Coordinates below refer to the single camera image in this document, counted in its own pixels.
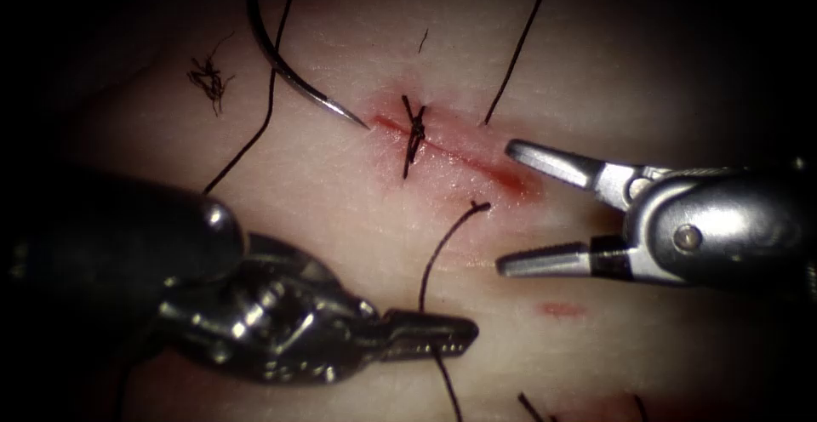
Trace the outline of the left arm needle driver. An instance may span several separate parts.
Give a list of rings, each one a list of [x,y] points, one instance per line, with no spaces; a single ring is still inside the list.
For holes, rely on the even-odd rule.
[[[172,289],[159,327],[185,357],[264,384],[333,384],[374,362],[380,315],[319,259],[261,234],[216,282]]]

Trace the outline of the right arm needle driver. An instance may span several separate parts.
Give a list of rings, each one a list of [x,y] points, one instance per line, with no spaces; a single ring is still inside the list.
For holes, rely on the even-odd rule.
[[[814,177],[795,168],[674,174],[625,221],[635,276],[722,289],[805,289],[815,260]]]

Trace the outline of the right arm needle driver jaw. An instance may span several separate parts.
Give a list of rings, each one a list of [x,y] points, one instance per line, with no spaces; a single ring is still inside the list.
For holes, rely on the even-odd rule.
[[[637,260],[637,249],[618,236],[593,237],[506,254],[496,260],[503,277],[595,277],[627,282],[655,282],[650,269]]]
[[[526,140],[510,140],[505,154],[542,174],[591,191],[598,201],[627,210],[636,196],[667,176],[665,168],[606,162]]]

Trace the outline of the left arm needle driver jaw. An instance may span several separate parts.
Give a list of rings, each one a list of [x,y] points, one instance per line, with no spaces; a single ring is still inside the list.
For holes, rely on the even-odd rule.
[[[464,355],[471,345],[473,340],[467,341],[449,341],[438,344],[431,342],[391,342],[383,345],[382,361],[383,362],[406,362],[414,360],[433,359],[439,355],[443,358],[459,357]]]
[[[470,345],[479,334],[468,318],[420,311],[389,310],[383,322],[389,345]]]

